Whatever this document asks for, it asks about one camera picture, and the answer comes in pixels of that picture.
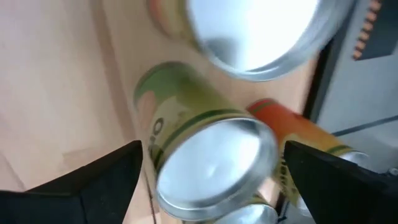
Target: light wood panel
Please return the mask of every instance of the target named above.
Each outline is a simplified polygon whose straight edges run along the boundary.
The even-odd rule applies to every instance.
[[[131,97],[157,63],[193,65],[242,107],[273,97],[295,111],[315,64],[271,82],[233,80],[158,32],[145,0],[0,0],[0,30],[0,189],[8,190],[43,184],[141,138]],[[275,200],[273,184],[262,191]],[[148,199],[141,175],[125,223],[153,223]]]

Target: cylindrical container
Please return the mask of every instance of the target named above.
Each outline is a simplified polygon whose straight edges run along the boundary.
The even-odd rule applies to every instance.
[[[272,175],[271,129],[188,65],[167,62],[149,70],[136,86],[134,105],[157,173],[157,200],[170,215],[219,217]]]
[[[183,224],[276,224],[278,214],[259,195],[242,204],[238,209],[214,220],[203,222],[183,222]]]
[[[163,32],[232,77],[265,81],[313,57],[335,34],[352,0],[148,0]]]
[[[286,197],[301,210],[303,215],[310,216],[310,212],[286,166],[283,157],[286,141],[294,140],[306,144],[347,161],[355,162],[359,166],[363,166],[368,159],[368,155],[365,153],[355,151],[351,147],[344,145],[333,135],[272,99],[259,100],[249,106],[247,110],[274,131],[280,153],[280,160],[274,172],[274,179],[280,184]]]

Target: metal can lid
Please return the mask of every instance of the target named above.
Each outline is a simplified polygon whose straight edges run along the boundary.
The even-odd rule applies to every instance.
[[[320,50],[350,1],[189,0],[188,18],[202,51],[230,75],[264,81]]]
[[[276,224],[278,214],[265,204],[248,205],[218,219],[215,224]]]
[[[366,168],[369,162],[369,156],[366,153],[352,150],[350,152],[344,153],[339,156],[342,159],[345,159],[350,162],[354,162],[360,167]],[[297,208],[300,210],[300,213],[306,217],[312,217],[310,210],[304,202],[303,197],[299,197],[297,201]]]
[[[273,132],[252,118],[228,118],[186,139],[161,168],[159,205],[189,221],[214,219],[250,198],[277,162]]]

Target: orange can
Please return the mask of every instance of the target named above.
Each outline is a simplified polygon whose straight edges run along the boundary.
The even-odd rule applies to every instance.
[[[273,99],[259,100],[249,106],[247,110],[257,119],[266,123],[275,133],[280,160],[273,178],[281,186],[284,195],[306,216],[310,216],[310,213],[293,182],[283,157],[286,141],[293,140],[306,144],[342,159],[355,162],[360,166],[363,166],[368,158],[365,153],[355,151],[344,145],[333,135]]]

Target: green can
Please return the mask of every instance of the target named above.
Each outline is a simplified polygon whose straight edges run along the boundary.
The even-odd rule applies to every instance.
[[[220,217],[250,198],[277,163],[268,126],[219,94],[184,63],[167,62],[139,81],[134,106],[171,216]]]
[[[204,222],[183,222],[183,224],[276,224],[278,214],[260,194],[255,194],[250,201],[237,210],[215,220]]]

